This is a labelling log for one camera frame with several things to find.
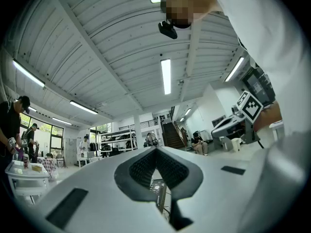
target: black cap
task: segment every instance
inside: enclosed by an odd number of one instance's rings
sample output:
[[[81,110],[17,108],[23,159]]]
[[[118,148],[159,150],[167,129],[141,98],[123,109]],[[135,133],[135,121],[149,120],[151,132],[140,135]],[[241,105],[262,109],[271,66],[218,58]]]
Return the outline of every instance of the black cap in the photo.
[[[191,26],[191,23],[181,23],[180,21],[177,21],[176,19],[172,19],[172,18],[167,18],[167,13],[166,13],[166,0],[161,0],[160,2],[160,7],[161,7],[161,11],[163,13],[165,13],[166,15],[166,19],[176,28],[180,28],[180,29],[186,29],[188,27]]]
[[[36,123],[33,123],[31,127],[36,127],[38,129],[38,125]]]
[[[27,112],[27,114],[29,114],[29,106],[30,106],[30,100],[29,97],[27,96],[20,96],[18,98],[18,100],[21,100],[22,104],[23,104],[23,109]]]

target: trash bin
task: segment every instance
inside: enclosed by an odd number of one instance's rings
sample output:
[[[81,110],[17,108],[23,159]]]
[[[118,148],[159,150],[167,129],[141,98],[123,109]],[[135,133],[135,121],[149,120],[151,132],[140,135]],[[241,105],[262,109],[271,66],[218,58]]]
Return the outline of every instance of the trash bin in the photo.
[[[232,141],[232,145],[233,145],[233,150],[235,152],[240,151],[241,150],[240,139],[239,138],[234,138],[231,141]]]

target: cardboard box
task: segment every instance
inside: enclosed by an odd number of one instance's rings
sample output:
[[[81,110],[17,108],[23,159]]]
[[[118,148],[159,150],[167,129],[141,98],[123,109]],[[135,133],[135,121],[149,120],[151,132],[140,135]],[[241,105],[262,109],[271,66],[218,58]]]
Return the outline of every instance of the cardboard box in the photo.
[[[31,166],[32,167],[32,169],[33,169],[33,171],[37,171],[37,172],[41,172],[42,171],[42,167],[40,167],[40,166]]]

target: white sleeve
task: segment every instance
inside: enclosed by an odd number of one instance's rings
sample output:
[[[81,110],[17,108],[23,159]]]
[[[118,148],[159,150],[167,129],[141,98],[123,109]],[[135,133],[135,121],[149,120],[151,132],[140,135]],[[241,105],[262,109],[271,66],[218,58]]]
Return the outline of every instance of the white sleeve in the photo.
[[[217,0],[247,48],[269,76],[285,134],[311,129],[311,49],[281,0]]]

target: person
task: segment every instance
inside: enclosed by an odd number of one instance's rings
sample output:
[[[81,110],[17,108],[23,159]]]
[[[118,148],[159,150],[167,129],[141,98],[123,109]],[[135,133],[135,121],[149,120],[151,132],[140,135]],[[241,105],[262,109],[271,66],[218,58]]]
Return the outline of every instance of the person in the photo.
[[[151,133],[147,134],[147,137],[145,140],[146,140],[149,147],[158,145],[158,141],[157,141],[156,137]]]
[[[285,135],[311,129],[311,116],[304,116],[311,107],[311,49],[281,0],[161,0],[160,8],[178,28],[211,12],[228,16],[240,42],[269,76],[278,102],[260,115],[256,130],[273,117],[284,118]]]
[[[34,161],[35,161],[34,145],[39,147],[39,143],[34,141],[35,132],[37,129],[38,129],[38,125],[36,123],[33,123],[32,126],[25,133],[25,136],[26,136],[26,139],[28,142],[29,161],[32,163],[34,163]]]
[[[6,189],[10,185],[5,169],[12,161],[14,149],[9,145],[9,139],[14,138],[20,148],[22,142],[19,135],[20,115],[24,111],[29,114],[30,100],[27,96],[19,97],[16,102],[5,101],[0,104],[0,179]]]
[[[87,151],[88,149],[90,149],[89,143],[87,141],[87,136],[85,136],[83,138],[83,141],[80,142],[79,144],[79,150],[80,153],[78,153],[78,155],[81,155],[81,157],[83,156],[83,151]]]
[[[193,146],[193,149],[197,151],[197,153],[201,155],[207,155],[207,143],[203,141],[197,132],[193,133],[193,138],[191,138],[191,145]]]

